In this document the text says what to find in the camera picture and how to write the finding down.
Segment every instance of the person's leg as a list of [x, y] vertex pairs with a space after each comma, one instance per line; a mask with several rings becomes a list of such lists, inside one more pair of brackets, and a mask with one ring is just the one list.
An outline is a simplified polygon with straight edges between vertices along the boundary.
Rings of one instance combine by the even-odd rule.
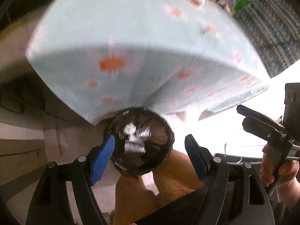
[[112, 225], [131, 224], [159, 209], [154, 193], [147, 190], [141, 176], [123, 172], [115, 187], [115, 215]]
[[153, 171], [154, 182], [159, 190], [159, 207], [204, 186], [197, 178], [193, 165], [186, 154], [173, 150], [162, 165]]

